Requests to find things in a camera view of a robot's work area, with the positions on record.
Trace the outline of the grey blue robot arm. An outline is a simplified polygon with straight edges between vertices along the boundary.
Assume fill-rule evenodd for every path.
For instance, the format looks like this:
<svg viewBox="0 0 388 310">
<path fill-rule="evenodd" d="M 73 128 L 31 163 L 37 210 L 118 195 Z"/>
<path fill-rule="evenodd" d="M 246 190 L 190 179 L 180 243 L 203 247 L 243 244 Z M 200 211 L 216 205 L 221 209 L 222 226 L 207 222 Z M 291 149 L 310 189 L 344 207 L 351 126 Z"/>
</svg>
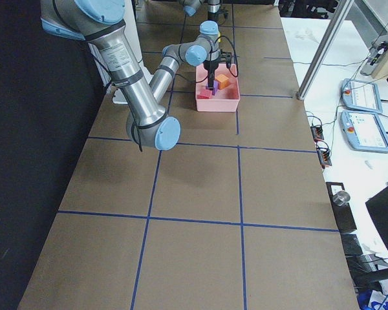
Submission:
<svg viewBox="0 0 388 310">
<path fill-rule="evenodd" d="M 201 8 L 204 0 L 178 0 L 177 1 L 183 7 L 183 11 L 187 16 L 194 16 Z M 219 18 L 222 15 L 225 20 L 228 18 L 228 11 L 222 7 L 222 1 L 220 0 L 207 0 L 207 18 L 209 21 L 219 22 Z"/>
<path fill-rule="evenodd" d="M 113 85 L 120 89 L 130 108 L 128 136 L 139 147 L 172 149 L 180 137 L 180 123 L 160 105 L 179 66 L 202 65 L 204 81 L 213 86 L 220 63 L 227 67 L 235 52 L 219 47 L 222 37 L 217 24 L 220 1 L 209 1 L 209 20 L 200 24 L 200 34 L 189 43 L 168 45 L 153 77 L 147 80 L 125 35 L 125 1 L 42 1 L 41 21 L 45 32 L 94 45 L 107 65 Z"/>
</svg>

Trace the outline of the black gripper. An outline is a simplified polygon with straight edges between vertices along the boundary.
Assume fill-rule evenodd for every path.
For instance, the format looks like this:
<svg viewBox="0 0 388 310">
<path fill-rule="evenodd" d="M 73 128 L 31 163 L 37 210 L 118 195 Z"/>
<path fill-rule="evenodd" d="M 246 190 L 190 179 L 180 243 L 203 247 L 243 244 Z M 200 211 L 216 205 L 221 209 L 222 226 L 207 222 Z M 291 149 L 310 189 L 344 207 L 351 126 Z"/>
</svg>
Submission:
<svg viewBox="0 0 388 310">
<path fill-rule="evenodd" d="M 206 60 L 203 62 L 203 67 L 207 71 L 207 84 L 210 88 L 213 88 L 213 82 L 215 81 L 215 71 L 220 64 L 225 64 L 226 68 L 231 69 L 235 56 L 231 52 L 225 52 L 223 50 L 217 50 L 209 54 Z"/>
<path fill-rule="evenodd" d="M 219 21 L 220 16 L 227 20 L 227 9 L 221 3 L 208 3 L 208 21 Z"/>
</svg>

